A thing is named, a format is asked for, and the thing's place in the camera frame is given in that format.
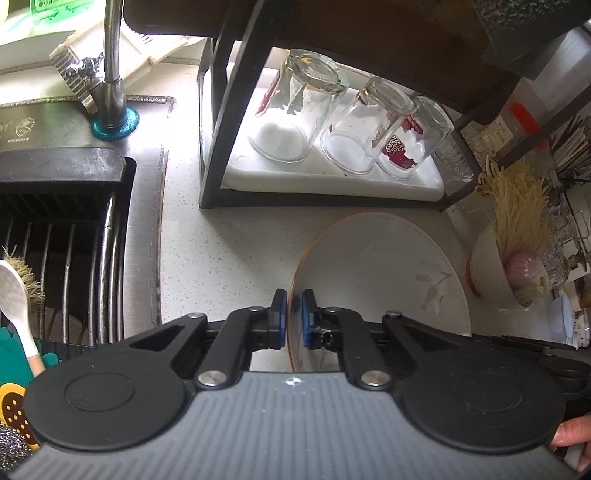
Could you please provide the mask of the person's right hand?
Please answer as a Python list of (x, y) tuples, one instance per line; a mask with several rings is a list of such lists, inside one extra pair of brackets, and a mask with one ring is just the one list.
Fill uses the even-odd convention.
[(590, 415), (564, 421), (558, 427), (550, 449), (582, 445), (583, 450), (577, 462), (576, 469), (581, 472), (590, 465), (591, 418)]

